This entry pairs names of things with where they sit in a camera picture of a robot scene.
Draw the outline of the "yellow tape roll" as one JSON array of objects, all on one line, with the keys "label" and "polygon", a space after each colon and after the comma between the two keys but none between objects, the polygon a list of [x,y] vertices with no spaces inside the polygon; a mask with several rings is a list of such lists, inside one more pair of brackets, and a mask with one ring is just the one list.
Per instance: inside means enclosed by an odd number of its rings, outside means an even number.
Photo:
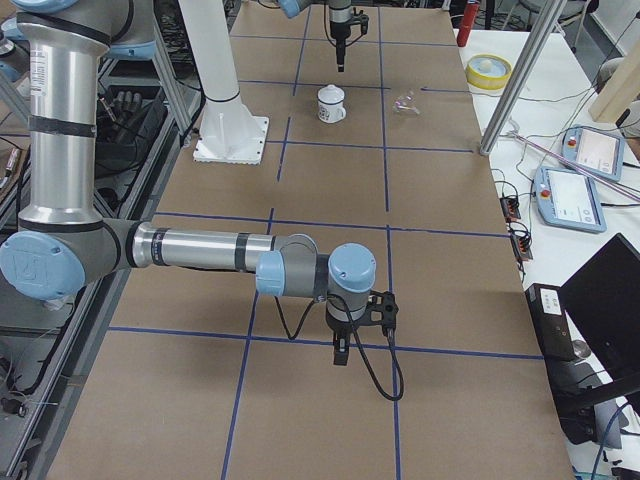
[{"label": "yellow tape roll", "polygon": [[511,74],[512,65],[493,54],[474,55],[465,68],[467,82],[473,87],[488,91],[503,89]]}]

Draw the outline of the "black computer box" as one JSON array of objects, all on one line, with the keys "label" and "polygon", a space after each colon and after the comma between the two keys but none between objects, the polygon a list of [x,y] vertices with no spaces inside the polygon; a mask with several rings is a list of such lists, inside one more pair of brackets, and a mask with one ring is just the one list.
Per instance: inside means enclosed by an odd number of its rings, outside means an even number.
[{"label": "black computer box", "polygon": [[559,288],[533,283],[525,296],[543,357],[564,362],[577,361],[579,357],[574,350]]}]

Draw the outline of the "white cup lid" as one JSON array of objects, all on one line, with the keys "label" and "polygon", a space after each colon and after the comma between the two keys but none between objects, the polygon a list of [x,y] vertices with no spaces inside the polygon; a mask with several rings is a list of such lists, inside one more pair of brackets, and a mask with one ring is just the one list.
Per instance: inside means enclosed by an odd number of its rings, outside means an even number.
[{"label": "white cup lid", "polygon": [[344,91],[333,84],[322,87],[317,92],[317,99],[327,105],[335,105],[344,101]]}]

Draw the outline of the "red connector board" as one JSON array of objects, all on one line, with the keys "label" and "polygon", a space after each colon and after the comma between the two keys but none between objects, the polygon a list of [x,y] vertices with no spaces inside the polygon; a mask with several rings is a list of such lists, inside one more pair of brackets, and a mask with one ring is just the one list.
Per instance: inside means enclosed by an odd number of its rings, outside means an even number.
[{"label": "red connector board", "polygon": [[503,196],[499,201],[506,222],[521,219],[518,196]]},{"label": "red connector board", "polygon": [[533,259],[531,252],[531,235],[523,231],[510,233],[511,245],[517,261],[524,262]]}]

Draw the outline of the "red cylinder bottle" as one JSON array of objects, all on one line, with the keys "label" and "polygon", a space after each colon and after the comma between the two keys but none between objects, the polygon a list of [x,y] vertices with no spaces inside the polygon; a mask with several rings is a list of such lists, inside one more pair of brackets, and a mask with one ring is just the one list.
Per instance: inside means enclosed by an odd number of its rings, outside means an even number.
[{"label": "red cylinder bottle", "polygon": [[479,0],[467,1],[456,37],[456,43],[458,47],[465,47],[467,45],[470,32],[473,29],[475,18],[479,10],[479,6]]}]

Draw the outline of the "grabber stick tool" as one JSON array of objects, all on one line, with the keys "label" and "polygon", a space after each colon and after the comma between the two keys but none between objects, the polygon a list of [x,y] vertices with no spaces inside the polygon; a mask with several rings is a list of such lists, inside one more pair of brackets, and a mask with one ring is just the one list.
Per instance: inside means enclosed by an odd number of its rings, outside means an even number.
[{"label": "grabber stick tool", "polygon": [[616,183],[612,180],[606,179],[602,176],[599,176],[598,174],[594,173],[593,171],[587,169],[584,166],[579,165],[578,163],[576,163],[575,161],[571,161],[566,159],[565,157],[563,157],[562,155],[555,153],[527,138],[525,138],[524,136],[520,135],[518,132],[516,132],[515,130],[509,131],[506,133],[506,137],[507,138],[511,138],[511,139],[515,139],[517,141],[520,141],[521,143],[523,143],[525,146],[530,146],[536,150],[539,150],[540,152],[542,152],[544,155],[546,156],[551,156],[552,158],[554,158],[555,160],[557,160],[561,165],[571,168],[573,170],[575,170],[576,172],[593,179],[594,181],[602,184],[604,187],[614,191],[615,193],[624,196],[625,198],[628,198],[630,200],[632,200],[635,203],[639,203],[639,195],[635,194],[631,191],[630,187],[626,187],[626,186],[622,186],[619,183]]}]

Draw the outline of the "teach pendant near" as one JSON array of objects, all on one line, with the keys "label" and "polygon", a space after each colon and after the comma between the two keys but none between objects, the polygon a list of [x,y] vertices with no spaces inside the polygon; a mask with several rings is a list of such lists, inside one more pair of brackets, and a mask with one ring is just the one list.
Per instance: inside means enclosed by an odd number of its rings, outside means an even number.
[{"label": "teach pendant near", "polygon": [[589,233],[607,229],[595,182],[582,174],[541,166],[534,176],[538,212],[550,226]]}]

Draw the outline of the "red connector board upper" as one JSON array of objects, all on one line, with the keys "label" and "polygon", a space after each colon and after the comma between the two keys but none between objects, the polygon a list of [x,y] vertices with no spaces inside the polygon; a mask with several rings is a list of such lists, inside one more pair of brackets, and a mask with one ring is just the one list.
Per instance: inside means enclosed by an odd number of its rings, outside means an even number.
[{"label": "red connector board upper", "polygon": [[499,201],[506,222],[521,219],[518,196],[503,196]]}]

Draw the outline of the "clear plastic funnel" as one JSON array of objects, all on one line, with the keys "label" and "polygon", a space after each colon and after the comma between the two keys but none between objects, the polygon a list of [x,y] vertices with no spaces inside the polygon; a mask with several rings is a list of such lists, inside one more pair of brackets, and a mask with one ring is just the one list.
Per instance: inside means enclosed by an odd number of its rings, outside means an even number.
[{"label": "clear plastic funnel", "polygon": [[393,102],[393,111],[399,115],[420,116],[421,111],[415,103],[415,93],[408,90],[399,95]]}]

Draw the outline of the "teach pendant far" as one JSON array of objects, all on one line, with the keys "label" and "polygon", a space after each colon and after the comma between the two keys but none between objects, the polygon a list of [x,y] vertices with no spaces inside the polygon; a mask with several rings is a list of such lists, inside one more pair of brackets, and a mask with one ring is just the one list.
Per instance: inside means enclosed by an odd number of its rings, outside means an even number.
[{"label": "teach pendant far", "polygon": [[562,156],[612,181],[622,174],[625,141],[622,137],[577,125],[563,137]]}]

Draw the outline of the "white enamel cup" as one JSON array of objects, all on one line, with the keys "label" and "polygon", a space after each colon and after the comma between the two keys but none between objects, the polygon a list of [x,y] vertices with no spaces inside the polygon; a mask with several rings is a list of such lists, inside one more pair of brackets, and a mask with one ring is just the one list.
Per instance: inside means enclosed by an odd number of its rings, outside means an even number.
[{"label": "white enamel cup", "polygon": [[344,103],[326,103],[318,101],[318,118],[327,124],[335,124],[346,118],[346,109]]}]

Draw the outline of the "red connector board lower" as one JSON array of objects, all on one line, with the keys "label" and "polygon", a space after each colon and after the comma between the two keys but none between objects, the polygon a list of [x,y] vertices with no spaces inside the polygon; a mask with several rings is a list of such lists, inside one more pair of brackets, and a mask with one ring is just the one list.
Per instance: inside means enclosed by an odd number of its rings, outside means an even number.
[{"label": "red connector board lower", "polygon": [[517,261],[524,262],[533,259],[531,252],[531,235],[523,231],[510,233],[511,245]]}]

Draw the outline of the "aluminium frame post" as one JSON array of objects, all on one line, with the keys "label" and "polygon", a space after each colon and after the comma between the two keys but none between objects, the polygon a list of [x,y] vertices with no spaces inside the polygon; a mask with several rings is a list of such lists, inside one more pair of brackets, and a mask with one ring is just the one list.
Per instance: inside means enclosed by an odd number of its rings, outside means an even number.
[{"label": "aluminium frame post", "polygon": [[481,139],[479,145],[481,155],[488,156],[493,150],[566,4],[567,0],[548,0],[544,4]]}]

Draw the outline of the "black monitor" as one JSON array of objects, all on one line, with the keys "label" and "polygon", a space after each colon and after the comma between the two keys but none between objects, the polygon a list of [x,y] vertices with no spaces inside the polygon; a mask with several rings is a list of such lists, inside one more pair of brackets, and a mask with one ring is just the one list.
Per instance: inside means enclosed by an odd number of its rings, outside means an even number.
[{"label": "black monitor", "polygon": [[639,371],[639,251],[615,234],[561,287],[560,299],[614,379]]}]

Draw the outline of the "teach pendant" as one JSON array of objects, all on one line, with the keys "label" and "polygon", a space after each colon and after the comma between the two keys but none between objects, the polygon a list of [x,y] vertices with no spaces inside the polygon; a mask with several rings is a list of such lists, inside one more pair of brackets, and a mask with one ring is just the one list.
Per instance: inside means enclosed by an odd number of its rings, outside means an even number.
[{"label": "teach pendant", "polygon": [[595,182],[582,174],[541,166],[534,176],[538,212],[550,226],[589,233],[607,229]]},{"label": "teach pendant", "polygon": [[622,174],[625,141],[622,137],[577,125],[563,137],[562,156],[612,181]]}]

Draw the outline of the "wooden beam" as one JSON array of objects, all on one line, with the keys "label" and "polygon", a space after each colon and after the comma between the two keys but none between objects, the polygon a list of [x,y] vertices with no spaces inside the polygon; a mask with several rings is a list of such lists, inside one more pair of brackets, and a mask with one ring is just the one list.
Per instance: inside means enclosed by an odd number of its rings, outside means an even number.
[{"label": "wooden beam", "polygon": [[589,107],[593,121],[615,123],[636,98],[640,90],[639,62],[640,46],[636,42]]}]

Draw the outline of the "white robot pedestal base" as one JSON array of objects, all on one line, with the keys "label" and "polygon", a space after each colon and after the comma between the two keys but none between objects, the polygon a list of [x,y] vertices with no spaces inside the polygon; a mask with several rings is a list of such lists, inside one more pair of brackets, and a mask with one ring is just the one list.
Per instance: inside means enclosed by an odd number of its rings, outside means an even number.
[{"label": "white robot pedestal base", "polygon": [[179,7],[205,98],[194,159],[260,163],[269,119],[242,100],[223,3],[182,0]]}]

